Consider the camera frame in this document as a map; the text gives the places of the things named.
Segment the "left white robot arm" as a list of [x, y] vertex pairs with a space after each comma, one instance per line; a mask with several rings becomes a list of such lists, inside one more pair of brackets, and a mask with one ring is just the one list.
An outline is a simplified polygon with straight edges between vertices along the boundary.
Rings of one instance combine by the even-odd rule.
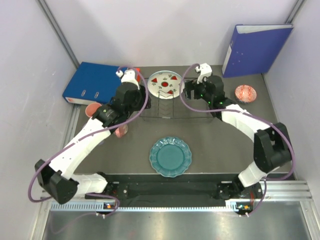
[[75, 170], [100, 142], [150, 106], [147, 87], [132, 82], [122, 83], [111, 102], [99, 105], [81, 131], [62, 150], [34, 165], [32, 181], [37, 181], [59, 204], [69, 202], [76, 195], [90, 193], [109, 198], [114, 187], [101, 174], [77, 175]]

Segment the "pink plastic cup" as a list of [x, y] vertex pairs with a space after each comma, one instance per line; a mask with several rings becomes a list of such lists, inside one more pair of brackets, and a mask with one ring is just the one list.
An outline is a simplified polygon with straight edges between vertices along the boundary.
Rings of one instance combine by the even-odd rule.
[[89, 104], [86, 108], [85, 108], [85, 114], [88, 118], [91, 118], [93, 116], [93, 114], [97, 111], [97, 109], [99, 107], [101, 107], [102, 105], [98, 102], [94, 102]]

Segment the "pink patterned mug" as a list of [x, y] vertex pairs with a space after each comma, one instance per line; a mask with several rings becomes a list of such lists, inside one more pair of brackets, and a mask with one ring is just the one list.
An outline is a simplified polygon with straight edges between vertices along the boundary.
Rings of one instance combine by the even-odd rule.
[[114, 131], [114, 134], [117, 138], [122, 138], [124, 135], [127, 134], [128, 132], [128, 125], [127, 124], [124, 124], [120, 127], [118, 127], [115, 131]]

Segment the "white plate with red fruit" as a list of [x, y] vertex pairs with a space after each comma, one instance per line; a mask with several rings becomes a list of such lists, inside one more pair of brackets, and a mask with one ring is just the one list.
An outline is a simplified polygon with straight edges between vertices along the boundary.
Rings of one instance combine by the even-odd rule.
[[181, 76], [170, 70], [153, 73], [147, 81], [147, 88], [151, 95], [163, 100], [177, 98], [180, 95]]

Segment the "blue and orange patterned bowl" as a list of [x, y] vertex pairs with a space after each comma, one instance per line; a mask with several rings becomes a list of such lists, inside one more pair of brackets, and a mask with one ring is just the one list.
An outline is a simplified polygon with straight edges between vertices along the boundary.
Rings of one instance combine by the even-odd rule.
[[236, 99], [244, 104], [252, 103], [257, 99], [256, 90], [250, 85], [239, 85], [234, 91]]

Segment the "teal scalloped plate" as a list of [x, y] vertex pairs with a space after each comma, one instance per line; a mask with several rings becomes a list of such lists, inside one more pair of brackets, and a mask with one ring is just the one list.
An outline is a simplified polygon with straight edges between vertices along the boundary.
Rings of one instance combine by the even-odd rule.
[[178, 137], [159, 139], [149, 151], [151, 167], [165, 178], [183, 175], [192, 163], [192, 152], [187, 143]]

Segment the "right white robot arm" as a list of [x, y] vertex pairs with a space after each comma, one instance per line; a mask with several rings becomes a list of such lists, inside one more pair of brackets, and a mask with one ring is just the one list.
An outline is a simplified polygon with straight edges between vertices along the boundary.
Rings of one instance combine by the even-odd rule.
[[208, 113], [235, 127], [253, 142], [253, 162], [232, 181], [232, 190], [237, 197], [245, 198], [262, 178], [295, 161], [286, 126], [281, 122], [272, 124], [242, 109], [225, 96], [224, 83], [219, 76], [210, 75], [201, 81], [181, 83], [186, 98], [204, 100], [208, 104]]

